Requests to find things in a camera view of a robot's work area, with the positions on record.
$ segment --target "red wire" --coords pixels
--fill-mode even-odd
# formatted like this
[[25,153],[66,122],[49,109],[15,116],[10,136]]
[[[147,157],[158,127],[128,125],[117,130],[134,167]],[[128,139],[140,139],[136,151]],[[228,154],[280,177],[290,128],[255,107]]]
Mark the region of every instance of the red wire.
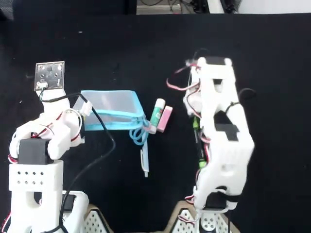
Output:
[[[184,66],[184,67],[178,69],[177,71],[175,71],[175,72],[174,72],[174,75],[180,73],[181,71],[183,71],[184,69],[186,69],[186,68],[188,68],[188,67],[196,67],[196,69],[200,69],[200,67],[199,67],[197,64],[191,63],[190,65]],[[179,86],[175,86],[175,85],[170,84],[170,83],[169,83],[169,78],[167,78],[167,79],[166,79],[166,85],[167,85],[169,88],[174,89],[174,90],[177,90],[177,91],[186,91],[186,90],[188,90],[188,89],[190,89],[190,88],[193,88],[193,87],[197,86],[198,83],[195,83],[195,84],[192,84],[192,85],[186,86],[186,87],[179,87]]]
[[70,142],[76,140],[79,135],[80,135],[80,133],[78,133],[78,135],[76,135],[73,139],[71,139]]
[[191,92],[191,93],[187,96],[186,101],[187,101],[187,104],[189,105],[189,107],[193,110],[194,114],[195,114],[198,118],[201,119],[201,115],[200,115],[200,114],[191,106],[191,104],[189,103],[189,96],[191,96],[191,95],[197,93],[197,92],[200,90],[200,85],[201,85],[201,81],[200,81],[200,80],[199,80],[199,83],[198,83],[197,85],[198,85],[198,88],[197,88],[195,91]]
[[[63,112],[60,113],[60,115],[56,118],[56,120],[59,120],[59,118],[62,116]],[[42,130],[40,133],[38,133],[36,136],[34,136],[34,138],[39,137],[40,134],[43,134],[47,129]]]
[[204,150],[205,150],[205,154],[206,154],[206,162],[208,163],[209,157],[208,157],[208,145],[207,144],[204,145]]
[[5,220],[3,221],[2,225],[1,225],[1,233],[3,233],[3,228],[6,226],[7,224],[7,220],[9,219],[9,217],[11,216],[11,211],[9,212],[8,216],[5,218]]

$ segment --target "cable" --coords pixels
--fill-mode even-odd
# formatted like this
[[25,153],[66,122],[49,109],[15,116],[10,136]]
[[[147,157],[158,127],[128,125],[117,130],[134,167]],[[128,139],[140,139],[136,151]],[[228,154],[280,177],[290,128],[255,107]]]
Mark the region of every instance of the cable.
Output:
[[194,109],[194,107],[192,107],[192,105],[189,103],[189,97],[195,93],[197,93],[200,90],[200,86],[201,86],[201,81],[199,80],[199,83],[197,84],[197,89],[193,92],[191,92],[189,95],[187,95],[186,97],[186,101],[187,104],[189,105],[189,107],[193,110],[193,114],[198,117],[198,118],[202,118],[201,115]]
[[[188,64],[188,65],[186,65],[186,66],[184,66],[184,67],[178,69],[177,71],[175,71],[173,75],[176,75],[176,74],[180,73],[181,71],[185,70],[185,69],[188,68],[188,67],[196,67],[196,69],[200,69],[200,67],[199,67],[197,64],[195,64],[195,63],[190,63],[190,64]],[[186,91],[186,90],[188,90],[188,89],[191,89],[191,88],[197,86],[198,84],[199,84],[199,82],[198,82],[198,83],[194,83],[194,84],[192,84],[192,85],[188,85],[188,86],[186,86],[186,87],[179,87],[179,86],[170,84],[170,83],[169,83],[169,78],[166,79],[166,85],[167,85],[167,87],[169,87],[169,88],[171,88],[171,89],[174,89],[174,90],[177,90],[177,91]]]
[[177,217],[178,217],[178,219],[179,219],[180,221],[182,221],[182,222],[184,222],[184,223],[186,223],[186,224],[190,223],[191,225],[194,226],[194,223],[197,222],[198,220],[200,220],[201,215],[202,215],[202,214],[198,214],[198,215],[197,215],[197,218],[196,218],[195,220],[188,220],[188,219],[184,218],[184,217],[181,216],[181,215],[178,215]]
[[228,233],[230,233],[230,226],[231,226],[231,221],[230,221],[230,212],[228,212]]
[[[66,98],[70,98],[70,97],[80,97],[84,102],[87,102],[87,99],[81,94],[81,93],[72,93],[72,94],[68,94],[68,95],[65,95],[65,96],[61,96],[61,97],[58,97],[58,98],[54,98],[54,99],[51,99],[51,100],[43,100],[42,102],[47,102],[47,103],[52,103],[52,102],[56,102],[56,101],[59,101],[59,100],[63,100],[63,99],[66,99]],[[105,126],[103,120],[101,119],[101,117],[98,115],[98,113],[96,112],[96,110],[94,109],[94,107],[92,107],[92,112],[94,113],[94,115],[96,116],[96,118],[99,120],[100,124],[102,125],[105,133],[108,135],[108,137],[110,138],[111,142],[112,142],[112,147],[111,149],[106,152],[105,154],[101,155],[100,157],[98,157],[97,159],[95,159],[93,162],[91,162],[90,164],[88,164],[86,167],[84,167],[75,177],[74,179],[72,180],[72,182],[70,183],[70,185],[68,186],[68,189],[65,193],[65,196],[63,198],[63,201],[62,201],[62,204],[61,204],[61,208],[60,208],[60,212],[59,212],[59,225],[50,230],[50,231],[45,231],[43,233],[53,233],[53,232],[56,232],[57,230],[59,229],[62,229],[64,233],[68,233],[68,231],[66,230],[66,228],[64,227],[63,225],[63,214],[64,214],[64,210],[65,210],[65,203],[66,203],[66,200],[69,196],[69,192],[70,190],[72,189],[72,187],[74,186],[74,184],[76,183],[76,181],[82,176],[84,175],[88,170],[90,170],[93,166],[97,165],[99,162],[101,162],[102,160],[106,159],[110,154],[111,152],[116,148],[116,142],[113,138],[113,136],[111,135],[110,131],[107,129],[107,127]]]
[[40,95],[39,95],[40,101],[42,101],[43,92],[44,92],[45,89],[46,89],[45,87],[43,87],[43,88],[41,89],[41,92],[40,92]]
[[82,116],[81,116],[80,113],[78,113],[78,111],[76,111],[76,110],[74,110],[74,109],[72,109],[72,108],[69,108],[69,109],[64,110],[63,113],[66,113],[66,111],[72,111],[72,112],[74,112],[74,113],[78,116],[78,118],[79,118],[79,130],[78,130],[78,133],[76,134],[76,136],[73,137],[73,138],[70,140],[70,141],[72,142],[72,141],[74,141],[75,139],[77,139],[77,137],[80,135],[81,128],[82,128]]
[[179,0],[180,1],[180,8],[181,8],[181,4],[184,4],[185,8],[187,9],[187,11],[191,14],[191,10],[188,8],[188,6],[191,6],[190,3],[187,3],[183,0]]
[[9,212],[8,216],[3,221],[3,224],[1,226],[1,233],[4,232],[4,228],[6,227],[6,224],[8,223],[10,217],[11,217],[11,212]]
[[238,102],[231,102],[230,103],[230,105],[226,108],[226,110],[225,110],[225,113],[227,114],[227,112],[229,111],[229,109],[231,108],[231,107],[233,107],[234,105],[237,105],[237,104],[241,104],[241,98],[242,98],[242,94],[245,92],[245,91],[251,91],[252,93],[253,93],[253,95],[251,95],[250,97],[247,97],[247,98],[244,98],[244,100],[249,100],[249,99],[251,99],[251,98],[254,98],[255,96],[256,96],[256,91],[254,90],[254,89],[252,89],[252,88],[248,88],[248,87],[246,87],[246,88],[242,88],[239,92],[238,92]]
[[8,160],[12,164],[17,164],[18,163],[18,160],[13,158],[10,154],[8,154]]
[[140,0],[140,2],[146,6],[155,6],[155,5],[158,5],[160,2],[162,2],[163,0],[159,0],[157,1],[156,3],[153,3],[153,4],[147,4],[145,3],[143,0]]
[[201,138],[201,140],[202,140],[204,143],[209,144],[209,143],[210,143],[210,138],[208,138],[208,137],[203,137],[203,129],[204,129],[204,127],[202,128],[202,130],[201,130],[201,132],[200,132],[200,138]]
[[45,125],[41,125],[41,124],[39,124],[39,125],[42,126],[42,127],[44,127],[46,130],[50,131],[53,135],[55,135],[54,132],[53,132],[53,130],[52,130],[49,126],[45,126]]

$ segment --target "white wire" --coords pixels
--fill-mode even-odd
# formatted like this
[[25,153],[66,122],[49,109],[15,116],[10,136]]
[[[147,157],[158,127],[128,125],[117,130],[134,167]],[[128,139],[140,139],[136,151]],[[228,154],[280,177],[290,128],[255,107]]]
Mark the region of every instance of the white wire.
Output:
[[80,134],[80,132],[81,132],[81,128],[82,128],[82,116],[81,116],[81,114],[80,113],[78,113],[78,111],[76,111],[76,110],[74,110],[74,109],[72,109],[72,108],[69,108],[69,109],[66,109],[65,111],[63,111],[63,113],[66,113],[66,111],[72,111],[72,112],[74,112],[77,116],[78,116],[78,118],[79,118],[79,130],[78,130],[78,133],[73,137],[73,138],[75,138],[75,137],[77,137],[79,134]]
[[12,158],[10,158],[10,156],[8,156],[8,160],[9,160],[9,162],[12,163],[12,164],[17,164],[17,161],[12,160]]
[[6,224],[8,223],[8,221],[9,221],[9,219],[11,218],[11,213],[8,215],[8,217],[6,217],[6,221],[4,222],[4,224],[3,224],[3,227],[2,227],[2,229],[1,229],[1,233],[3,233],[4,231],[4,228],[5,228],[5,226],[6,226]]
[[41,125],[41,124],[38,124],[38,125],[42,126],[42,127],[45,128],[46,130],[50,131],[53,135],[55,135],[54,132],[53,132],[53,130],[52,130],[50,127],[45,126],[45,125]]

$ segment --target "metal plate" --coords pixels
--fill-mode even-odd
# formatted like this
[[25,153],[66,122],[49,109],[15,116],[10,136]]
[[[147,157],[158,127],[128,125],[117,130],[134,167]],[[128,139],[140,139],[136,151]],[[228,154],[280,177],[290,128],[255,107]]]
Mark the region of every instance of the metal plate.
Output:
[[48,83],[46,90],[64,88],[65,62],[46,62],[35,65],[34,91],[40,91],[40,83]]
[[109,233],[97,210],[91,210],[84,221],[85,233]]

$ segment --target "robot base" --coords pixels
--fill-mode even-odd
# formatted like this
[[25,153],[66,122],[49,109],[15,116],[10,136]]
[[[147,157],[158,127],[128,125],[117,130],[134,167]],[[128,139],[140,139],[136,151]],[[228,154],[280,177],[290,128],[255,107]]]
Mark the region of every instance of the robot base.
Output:
[[[178,215],[193,220],[196,211],[192,205],[179,201],[164,231],[156,233],[227,233],[228,219],[223,214],[204,213],[195,225],[179,220]],[[240,233],[232,223],[230,229],[231,233]],[[84,221],[84,233],[113,233],[104,216],[95,206],[89,206],[89,214]]]

